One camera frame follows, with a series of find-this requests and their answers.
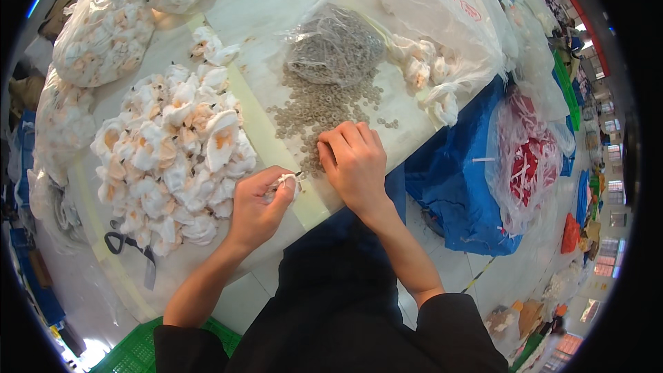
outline black sleeve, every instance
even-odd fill
[[[219,373],[228,355],[213,333],[200,328],[160,325],[154,329],[157,373]]]
[[[467,294],[440,294],[419,309],[416,335],[429,357],[449,372],[507,372],[477,306]]]

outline blue tarp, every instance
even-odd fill
[[[587,187],[589,186],[589,169],[580,172],[578,182],[578,204],[576,207],[576,222],[580,223],[580,228],[585,227],[585,216],[587,215]]]
[[[571,116],[566,116],[566,128],[571,131],[573,136],[576,136],[574,132],[574,125],[571,123]],[[574,162],[576,161],[576,151],[571,154],[571,157],[566,157],[564,154],[561,155],[561,173],[560,176],[570,176],[571,172],[574,170]]]
[[[495,77],[459,114],[405,161],[405,188],[444,231],[445,246],[481,255],[509,255],[522,235],[502,233],[500,209],[484,174],[489,120],[505,97]]]

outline person's left hand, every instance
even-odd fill
[[[274,236],[292,202],[296,183],[294,179],[286,179],[285,184],[278,186],[272,203],[267,203],[262,196],[277,178],[289,173],[292,171],[272,166],[237,181],[228,242],[251,252]]]

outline black clothing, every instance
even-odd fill
[[[314,229],[295,242],[295,248],[285,250],[277,293],[230,360],[221,341],[208,331],[157,327],[156,371],[508,370],[469,295],[437,295],[419,310],[416,331],[404,326],[393,270],[362,252],[366,245],[381,248],[375,235],[359,221],[347,234],[329,241]],[[311,250],[301,242],[325,245]]]

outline green plastic crate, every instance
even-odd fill
[[[561,86],[561,93],[564,94],[564,100],[569,107],[569,114],[571,115],[571,124],[574,126],[575,131],[580,130],[580,108],[576,100],[576,92],[574,87],[571,86],[571,79],[566,72],[564,62],[561,60],[557,51],[553,51],[552,56],[555,59],[555,73]]]
[[[90,373],[145,373],[155,372],[154,336],[156,326],[163,323],[163,317],[134,328],[117,346],[92,369]],[[230,331],[210,317],[202,327],[214,333],[223,344],[228,357],[233,355],[241,335]]]

